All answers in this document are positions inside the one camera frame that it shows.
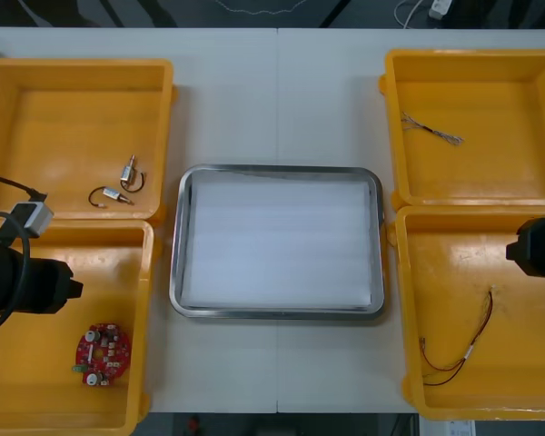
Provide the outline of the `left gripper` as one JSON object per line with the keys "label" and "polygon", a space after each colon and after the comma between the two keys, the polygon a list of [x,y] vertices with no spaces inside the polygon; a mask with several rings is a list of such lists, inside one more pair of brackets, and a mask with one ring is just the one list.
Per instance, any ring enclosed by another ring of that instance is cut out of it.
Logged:
{"label": "left gripper", "polygon": [[53,259],[32,259],[21,300],[21,312],[54,314],[68,300],[78,299],[84,285],[74,280],[67,263]]}

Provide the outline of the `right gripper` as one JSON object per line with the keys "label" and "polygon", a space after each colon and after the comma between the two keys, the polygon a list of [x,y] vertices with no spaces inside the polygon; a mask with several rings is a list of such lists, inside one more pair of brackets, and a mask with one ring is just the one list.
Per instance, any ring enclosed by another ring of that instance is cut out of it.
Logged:
{"label": "right gripper", "polygon": [[516,262],[529,276],[545,278],[545,217],[521,226],[518,241],[506,246],[506,259]]}

